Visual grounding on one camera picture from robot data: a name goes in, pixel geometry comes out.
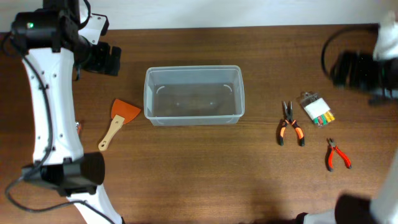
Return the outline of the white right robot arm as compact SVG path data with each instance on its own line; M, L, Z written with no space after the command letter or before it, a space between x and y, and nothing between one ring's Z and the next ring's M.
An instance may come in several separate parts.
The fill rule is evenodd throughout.
M330 42L341 34L356 30L377 33L373 54L343 53L335 66L327 69L325 53ZM345 27L336 31L323 45L321 66L325 76L335 86L372 95L370 105L396 102L397 11L389 11L379 24ZM397 223L397 162L393 162L376 198L343 194L333 210L317 214L301 213L292 223Z

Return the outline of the clear plastic container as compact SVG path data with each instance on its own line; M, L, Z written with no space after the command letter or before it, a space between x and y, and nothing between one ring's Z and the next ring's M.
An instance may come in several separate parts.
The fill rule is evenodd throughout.
M154 126L235 124L245 113L237 65L151 67L144 83L144 115Z

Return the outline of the clear case coloured screwdrivers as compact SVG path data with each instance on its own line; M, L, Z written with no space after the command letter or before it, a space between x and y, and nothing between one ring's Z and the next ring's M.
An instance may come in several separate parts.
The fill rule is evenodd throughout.
M302 92L299 102L314 125L323 127L335 120L329 105L319 93L313 91Z

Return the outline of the red handled side cutters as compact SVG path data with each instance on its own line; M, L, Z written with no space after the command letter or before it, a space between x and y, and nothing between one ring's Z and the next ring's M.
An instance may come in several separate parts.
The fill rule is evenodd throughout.
M339 155L347 169L352 169L352 163L349 157L341 151L338 146L335 144L335 141L332 138L328 138L328 152L326 154L326 168L329 172L333 172L333 157L335 154Z

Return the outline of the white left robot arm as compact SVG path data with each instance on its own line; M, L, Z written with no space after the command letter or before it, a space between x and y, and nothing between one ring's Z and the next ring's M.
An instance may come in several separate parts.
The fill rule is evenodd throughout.
M87 223L123 222L103 185L102 153L83 150L72 93L81 70L118 74L121 49L100 42L108 26L88 1L58 0L18 13L9 32L29 79L35 126L33 162L20 181L56 191Z

